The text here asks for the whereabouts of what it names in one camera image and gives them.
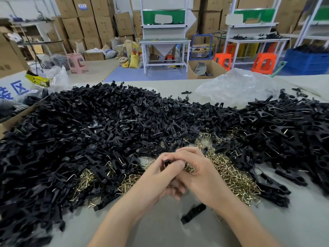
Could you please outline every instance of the orange plastic stool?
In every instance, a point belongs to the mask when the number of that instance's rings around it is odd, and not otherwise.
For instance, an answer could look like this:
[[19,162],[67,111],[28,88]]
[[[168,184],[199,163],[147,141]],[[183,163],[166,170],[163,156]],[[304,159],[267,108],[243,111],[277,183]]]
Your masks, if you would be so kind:
[[82,54],[73,53],[67,54],[68,65],[70,66],[70,70],[72,73],[82,74],[82,71],[88,71],[86,65],[82,65],[80,62],[85,62]]
[[[232,62],[232,55],[231,54],[225,54],[225,53],[217,53],[215,54],[214,62],[217,62],[218,64],[224,67],[227,71],[231,69],[231,62]],[[228,60],[228,67],[225,66],[225,61]]]
[[226,54],[232,54],[234,55],[235,54],[235,49],[236,49],[236,45],[235,44],[228,44],[226,46]]
[[273,74],[273,69],[276,61],[276,54],[273,53],[259,53],[252,66],[251,71],[260,74]]
[[274,53],[277,45],[278,45],[277,42],[272,43],[272,45],[269,46],[269,49],[268,49],[267,52],[268,52],[268,53]]

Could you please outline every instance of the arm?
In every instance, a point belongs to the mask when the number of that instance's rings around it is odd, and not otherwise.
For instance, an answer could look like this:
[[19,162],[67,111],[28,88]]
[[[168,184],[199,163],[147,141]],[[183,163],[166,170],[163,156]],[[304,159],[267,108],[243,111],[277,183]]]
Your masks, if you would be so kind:
[[165,195],[180,200],[181,195],[185,193],[185,187],[182,182],[174,178],[183,170],[185,162],[175,161],[163,170],[163,161],[172,160],[168,154],[161,154],[137,183],[116,202],[88,247],[125,246],[130,229],[148,208]]
[[213,163],[198,148],[185,147],[171,153],[193,165],[194,173],[180,172],[178,178],[205,205],[214,209],[228,225],[243,247],[280,247],[281,245],[262,227],[250,208],[228,188]]

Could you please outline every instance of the blue chinese character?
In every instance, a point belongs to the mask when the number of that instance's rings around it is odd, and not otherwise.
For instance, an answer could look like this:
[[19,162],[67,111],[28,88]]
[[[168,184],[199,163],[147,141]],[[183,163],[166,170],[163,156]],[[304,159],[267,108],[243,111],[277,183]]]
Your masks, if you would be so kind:
[[28,92],[28,90],[22,86],[22,81],[15,81],[10,85],[13,87],[13,89],[18,95],[23,95]]
[[6,87],[0,87],[0,99],[13,100],[11,93],[7,91]]

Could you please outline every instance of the person's left hand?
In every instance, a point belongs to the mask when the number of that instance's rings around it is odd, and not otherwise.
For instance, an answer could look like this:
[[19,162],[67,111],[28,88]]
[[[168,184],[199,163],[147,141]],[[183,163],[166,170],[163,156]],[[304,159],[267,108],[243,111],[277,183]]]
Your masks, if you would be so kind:
[[145,211],[160,198],[167,195],[180,200],[185,193],[185,186],[175,178],[184,169],[185,162],[178,160],[163,169],[163,161],[167,159],[170,159],[169,153],[162,153],[122,197],[125,203],[130,203],[134,207],[136,212],[134,222],[139,220]]

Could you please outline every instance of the person's right hand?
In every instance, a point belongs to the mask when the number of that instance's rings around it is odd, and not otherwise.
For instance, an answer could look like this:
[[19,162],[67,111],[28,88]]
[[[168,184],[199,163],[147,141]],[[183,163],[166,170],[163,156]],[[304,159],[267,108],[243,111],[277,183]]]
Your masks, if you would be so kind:
[[221,214],[237,199],[214,164],[197,147],[183,147],[169,155],[172,155],[174,160],[182,159],[195,167],[193,173],[181,171],[178,178],[206,206]]

